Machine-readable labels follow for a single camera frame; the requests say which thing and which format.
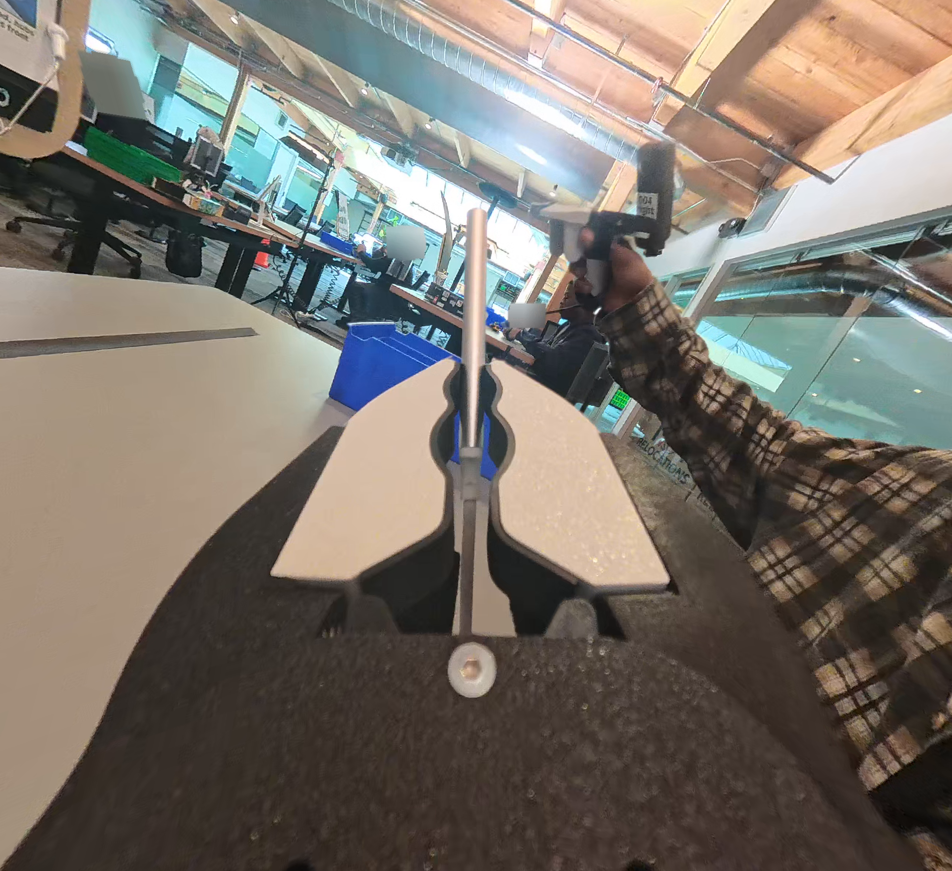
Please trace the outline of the green crate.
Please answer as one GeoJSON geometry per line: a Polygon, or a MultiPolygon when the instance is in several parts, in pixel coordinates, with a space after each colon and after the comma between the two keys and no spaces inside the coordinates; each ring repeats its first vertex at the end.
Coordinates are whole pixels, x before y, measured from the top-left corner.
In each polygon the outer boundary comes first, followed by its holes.
{"type": "Polygon", "coordinates": [[[123,142],[93,126],[87,128],[83,145],[90,160],[100,163],[146,187],[161,180],[180,185],[182,171],[146,150],[123,142]]]}

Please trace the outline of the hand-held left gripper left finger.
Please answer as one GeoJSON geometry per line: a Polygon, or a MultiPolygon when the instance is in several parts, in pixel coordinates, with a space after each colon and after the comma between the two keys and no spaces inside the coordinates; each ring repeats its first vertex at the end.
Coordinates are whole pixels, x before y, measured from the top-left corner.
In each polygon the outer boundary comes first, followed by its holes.
{"type": "Polygon", "coordinates": [[[348,421],[270,570],[382,601],[402,632],[452,631],[459,584],[451,401],[458,361],[407,378],[348,421]]]}

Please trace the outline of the person's right hand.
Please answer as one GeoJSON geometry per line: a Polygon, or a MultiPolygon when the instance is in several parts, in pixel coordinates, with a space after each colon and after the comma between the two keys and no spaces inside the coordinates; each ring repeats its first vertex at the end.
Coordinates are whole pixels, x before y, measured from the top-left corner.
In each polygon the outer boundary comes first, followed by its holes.
{"type": "Polygon", "coordinates": [[[609,238],[590,227],[579,229],[574,304],[589,314],[608,314],[634,302],[653,281],[634,234],[609,238]]]}

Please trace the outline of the blue plastic bin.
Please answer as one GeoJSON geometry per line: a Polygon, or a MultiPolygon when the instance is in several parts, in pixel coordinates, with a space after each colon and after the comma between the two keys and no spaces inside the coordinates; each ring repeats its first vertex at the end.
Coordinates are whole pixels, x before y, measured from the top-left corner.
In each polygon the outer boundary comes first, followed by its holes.
{"type": "Polygon", "coordinates": [[[352,324],[329,397],[355,410],[340,448],[372,441],[385,484],[441,490],[463,436],[460,358],[401,333],[393,323],[352,324]]]}

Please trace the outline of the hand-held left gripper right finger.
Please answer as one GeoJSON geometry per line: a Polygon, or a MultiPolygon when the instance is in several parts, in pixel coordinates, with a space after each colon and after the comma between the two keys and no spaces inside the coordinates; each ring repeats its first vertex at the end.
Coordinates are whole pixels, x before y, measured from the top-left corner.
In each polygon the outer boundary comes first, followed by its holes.
{"type": "Polygon", "coordinates": [[[671,578],[600,434],[568,401],[514,367],[486,367],[486,557],[518,637],[542,637],[566,603],[593,633],[616,596],[671,578]]]}

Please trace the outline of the person's right forearm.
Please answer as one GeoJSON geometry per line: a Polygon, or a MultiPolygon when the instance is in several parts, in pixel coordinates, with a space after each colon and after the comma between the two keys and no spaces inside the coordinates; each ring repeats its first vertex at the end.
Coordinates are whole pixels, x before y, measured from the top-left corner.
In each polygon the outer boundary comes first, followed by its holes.
{"type": "Polygon", "coordinates": [[[908,772],[950,794],[950,452],[788,418],[710,360],[655,282],[599,326],[798,641],[863,785],[908,772]]]}

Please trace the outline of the silver USB hub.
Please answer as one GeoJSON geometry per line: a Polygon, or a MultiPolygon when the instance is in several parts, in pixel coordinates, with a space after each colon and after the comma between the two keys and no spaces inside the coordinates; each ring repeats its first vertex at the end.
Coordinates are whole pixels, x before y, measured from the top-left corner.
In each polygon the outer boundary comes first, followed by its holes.
{"type": "Polygon", "coordinates": [[[487,214],[468,212],[466,285],[460,381],[460,444],[462,544],[459,577],[459,637],[472,637],[475,547],[481,496],[482,406],[481,378],[485,365],[485,282],[487,214]]]}

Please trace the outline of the silver ventilation duct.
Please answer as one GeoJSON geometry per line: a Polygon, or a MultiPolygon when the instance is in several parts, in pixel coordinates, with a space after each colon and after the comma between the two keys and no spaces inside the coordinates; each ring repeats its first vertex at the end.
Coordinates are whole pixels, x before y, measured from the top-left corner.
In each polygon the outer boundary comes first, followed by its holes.
{"type": "Polygon", "coordinates": [[[499,55],[423,23],[400,0],[218,1],[499,153],[587,148],[632,163],[643,144],[637,129],[562,103],[499,55]]]}

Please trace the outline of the black monitor on tripod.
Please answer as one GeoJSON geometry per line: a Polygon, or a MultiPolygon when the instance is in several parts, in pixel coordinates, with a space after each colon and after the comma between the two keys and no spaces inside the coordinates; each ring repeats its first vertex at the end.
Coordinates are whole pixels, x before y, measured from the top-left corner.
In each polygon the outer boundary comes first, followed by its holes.
{"type": "Polygon", "coordinates": [[[580,412],[611,401],[611,393],[618,389],[605,342],[596,341],[586,354],[582,365],[569,385],[565,400],[580,412]]]}

